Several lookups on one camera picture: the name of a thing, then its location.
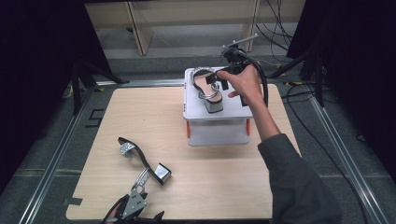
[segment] person's arm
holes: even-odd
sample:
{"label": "person's arm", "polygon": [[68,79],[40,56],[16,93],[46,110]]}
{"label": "person's arm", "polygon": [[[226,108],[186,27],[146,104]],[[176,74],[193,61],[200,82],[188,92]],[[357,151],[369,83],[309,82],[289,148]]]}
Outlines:
{"label": "person's arm", "polygon": [[262,99],[260,78],[253,66],[241,74],[218,71],[249,106],[262,142],[258,148],[270,172],[274,223],[341,223],[332,193],[280,132]]}

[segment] aluminum rail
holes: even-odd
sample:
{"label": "aluminum rail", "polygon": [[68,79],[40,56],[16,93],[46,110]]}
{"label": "aluminum rail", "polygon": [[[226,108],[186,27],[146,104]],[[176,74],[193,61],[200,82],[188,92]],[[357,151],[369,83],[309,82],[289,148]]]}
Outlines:
{"label": "aluminum rail", "polygon": [[[309,85],[306,85],[306,88],[309,91],[313,91],[313,88]],[[344,144],[343,140],[341,139],[340,135],[332,124],[332,121],[327,114],[326,109],[324,107],[321,107],[315,98],[311,99],[311,103],[316,109],[320,121],[326,129],[327,134],[330,136],[334,148],[337,151],[338,156],[340,157],[341,162],[346,169],[346,172],[349,174],[353,186],[359,193],[361,200],[366,207],[371,219],[374,223],[377,224],[388,224],[388,218],[386,217],[384,211],[379,205],[378,200],[375,197],[372,189],[370,188],[358,166],[354,162],[352,156],[349,154],[346,145]]]}
{"label": "aluminum rail", "polygon": [[93,93],[93,88],[88,89],[86,91],[87,93],[84,95],[82,99],[82,104],[80,110],[73,115],[71,118],[66,131],[64,132],[64,136],[61,139],[61,142],[59,143],[58,147],[55,150],[54,155],[52,156],[52,159],[49,162],[49,165],[45,171],[45,173],[41,176],[41,180],[38,183],[38,186],[35,189],[35,193],[33,194],[32,198],[30,199],[22,217],[20,224],[28,224],[28,223],[33,223],[35,219],[35,215],[38,212],[38,209],[40,208],[41,204],[43,203],[44,197],[46,196],[50,184],[52,183],[53,177],[56,174],[57,168],[59,164],[62,161],[62,158],[64,156],[64,153],[70,143],[70,138],[72,137],[75,129],[78,126],[78,123],[82,117],[82,112],[84,111],[85,105],[88,103],[88,100],[90,99],[92,93]]}

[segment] white object in bin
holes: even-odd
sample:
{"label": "white object in bin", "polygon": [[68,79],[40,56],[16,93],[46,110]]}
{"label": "white object in bin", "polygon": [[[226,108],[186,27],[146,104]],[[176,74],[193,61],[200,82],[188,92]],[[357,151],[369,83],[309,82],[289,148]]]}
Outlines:
{"label": "white object in bin", "polygon": [[192,84],[192,70],[194,68],[185,71],[183,110],[183,117],[190,128],[189,144],[193,147],[247,144],[250,141],[248,119],[253,118],[248,106],[242,106],[239,96],[228,97],[228,93],[233,91],[230,83],[227,91],[219,83],[223,110],[209,114],[204,99],[198,97],[199,91]]}

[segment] finger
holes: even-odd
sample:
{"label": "finger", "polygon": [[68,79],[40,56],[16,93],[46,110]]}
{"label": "finger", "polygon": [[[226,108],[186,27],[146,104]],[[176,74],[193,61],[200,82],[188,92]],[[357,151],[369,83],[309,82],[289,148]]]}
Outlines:
{"label": "finger", "polygon": [[218,71],[216,74],[218,75],[218,77],[225,80],[231,80],[234,77],[234,75],[222,70]]}
{"label": "finger", "polygon": [[238,95],[239,94],[236,91],[232,91],[232,92],[228,93],[228,97],[230,97],[230,98],[233,98],[233,97],[238,96]]}

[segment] human hand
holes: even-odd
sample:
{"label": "human hand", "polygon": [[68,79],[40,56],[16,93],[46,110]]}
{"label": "human hand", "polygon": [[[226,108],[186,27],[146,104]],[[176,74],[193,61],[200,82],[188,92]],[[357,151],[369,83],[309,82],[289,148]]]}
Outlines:
{"label": "human hand", "polygon": [[232,75],[225,71],[218,71],[217,75],[222,79],[228,80],[235,89],[235,91],[228,94],[229,97],[233,98],[237,95],[242,95],[244,102],[249,106],[263,102],[261,79],[253,65],[248,65],[238,75]]}

